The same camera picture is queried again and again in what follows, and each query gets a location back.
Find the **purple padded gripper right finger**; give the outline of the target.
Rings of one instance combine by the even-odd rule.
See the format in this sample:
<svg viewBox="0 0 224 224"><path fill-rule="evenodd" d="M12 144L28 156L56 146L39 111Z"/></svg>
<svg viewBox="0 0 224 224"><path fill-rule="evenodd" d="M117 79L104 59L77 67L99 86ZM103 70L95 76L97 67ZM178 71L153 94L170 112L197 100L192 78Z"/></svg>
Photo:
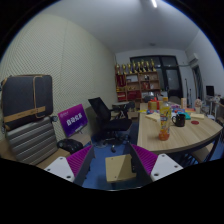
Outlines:
<svg viewBox="0 0 224 224"><path fill-rule="evenodd" d="M182 166L167 154L148 151L140 146L130 144L131 165L137 179L143 185L155 182L182 169Z"/></svg>

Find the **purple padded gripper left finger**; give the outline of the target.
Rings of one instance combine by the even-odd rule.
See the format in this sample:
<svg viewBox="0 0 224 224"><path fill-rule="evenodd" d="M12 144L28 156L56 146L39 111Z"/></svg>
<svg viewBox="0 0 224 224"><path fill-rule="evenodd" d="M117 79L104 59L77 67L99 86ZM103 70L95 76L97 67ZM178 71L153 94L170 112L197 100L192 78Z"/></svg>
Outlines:
<svg viewBox="0 0 224 224"><path fill-rule="evenodd" d="M69 157L58 157L45 171L82 186L94 158L94 148L89 145Z"/></svg>

